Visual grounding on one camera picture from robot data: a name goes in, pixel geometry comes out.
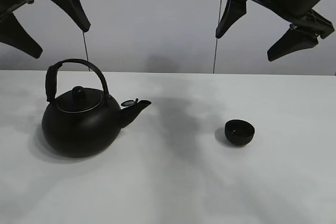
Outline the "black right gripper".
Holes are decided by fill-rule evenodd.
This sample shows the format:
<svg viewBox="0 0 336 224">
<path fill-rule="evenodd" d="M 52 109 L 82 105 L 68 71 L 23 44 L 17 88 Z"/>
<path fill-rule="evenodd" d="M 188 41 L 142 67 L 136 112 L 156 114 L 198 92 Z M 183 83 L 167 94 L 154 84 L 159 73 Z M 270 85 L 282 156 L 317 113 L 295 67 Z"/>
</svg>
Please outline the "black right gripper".
<svg viewBox="0 0 336 224">
<path fill-rule="evenodd" d="M 333 24 L 313 8 L 321 0 L 252 0 L 297 26 L 287 32 L 268 51 L 270 62 L 296 51 L 311 49 L 318 36 L 327 38 L 334 32 Z M 247 0 L 227 0 L 225 10 L 216 28 L 216 38 L 222 38 L 230 27 L 247 13 Z"/>
</svg>

